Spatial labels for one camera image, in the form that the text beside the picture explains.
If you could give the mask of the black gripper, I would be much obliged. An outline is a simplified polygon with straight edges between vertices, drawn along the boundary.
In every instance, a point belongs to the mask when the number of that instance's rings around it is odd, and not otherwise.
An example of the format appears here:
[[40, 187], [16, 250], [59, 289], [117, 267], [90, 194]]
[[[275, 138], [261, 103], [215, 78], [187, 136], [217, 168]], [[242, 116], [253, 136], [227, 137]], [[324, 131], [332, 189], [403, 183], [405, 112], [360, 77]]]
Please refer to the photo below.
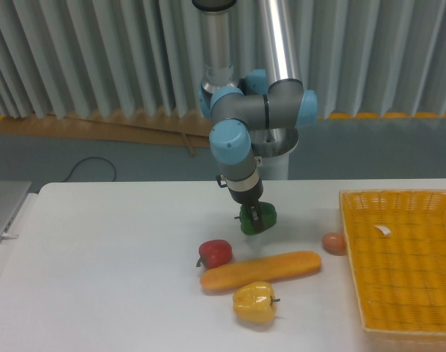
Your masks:
[[259, 203], [259, 199], [263, 194], [263, 184], [258, 182], [254, 187], [246, 191], [236, 191], [230, 188], [229, 192], [235, 202], [249, 208], [249, 233], [256, 235], [264, 232], [266, 224], [263, 218], [263, 209]]

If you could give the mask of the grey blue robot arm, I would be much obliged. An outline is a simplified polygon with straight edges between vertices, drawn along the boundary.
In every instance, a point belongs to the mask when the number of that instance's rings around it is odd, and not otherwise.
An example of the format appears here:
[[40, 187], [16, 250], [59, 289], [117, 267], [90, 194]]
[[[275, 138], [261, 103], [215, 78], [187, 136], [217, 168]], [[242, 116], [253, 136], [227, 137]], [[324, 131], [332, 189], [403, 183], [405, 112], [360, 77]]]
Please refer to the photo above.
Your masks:
[[211, 118], [216, 181], [240, 204], [241, 230], [254, 235], [274, 226], [274, 206], [261, 202], [257, 163], [286, 157], [298, 128], [318, 117], [318, 98], [305, 89], [286, 1], [258, 1], [265, 67], [235, 78], [230, 13], [235, 1], [194, 1], [200, 12], [205, 72], [199, 88], [202, 113]]

